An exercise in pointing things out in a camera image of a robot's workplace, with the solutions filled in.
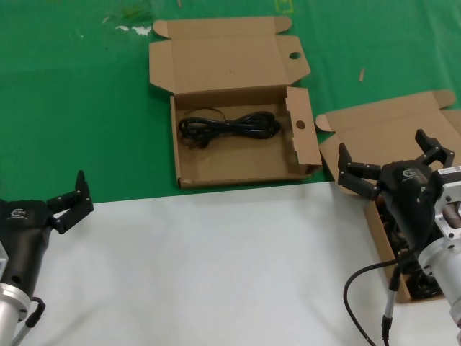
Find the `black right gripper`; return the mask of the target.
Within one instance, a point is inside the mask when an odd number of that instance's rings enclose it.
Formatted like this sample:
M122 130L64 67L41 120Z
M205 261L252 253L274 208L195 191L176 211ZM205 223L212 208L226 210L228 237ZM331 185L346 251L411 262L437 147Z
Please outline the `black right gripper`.
M424 249L434 227L434 201L428 191L432 170L428 166L438 161L443 167L450 167L455 153L436 138L428 137L422 129L416 131L415 140L422 155L382 168L352 161L346 145L340 143L338 184L363 198L377 198L381 194L409 247ZM378 186L370 180L377 181Z

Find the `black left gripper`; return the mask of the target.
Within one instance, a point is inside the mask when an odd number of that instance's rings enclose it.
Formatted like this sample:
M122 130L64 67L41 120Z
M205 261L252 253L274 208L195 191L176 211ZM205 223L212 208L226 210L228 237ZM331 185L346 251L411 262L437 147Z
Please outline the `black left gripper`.
M1 282L25 293L34 292L48 248L51 226L59 234L64 234L93 211L83 170L77 174L74 191L51 198L46 203L39 200L2 200L1 245L8 261Z

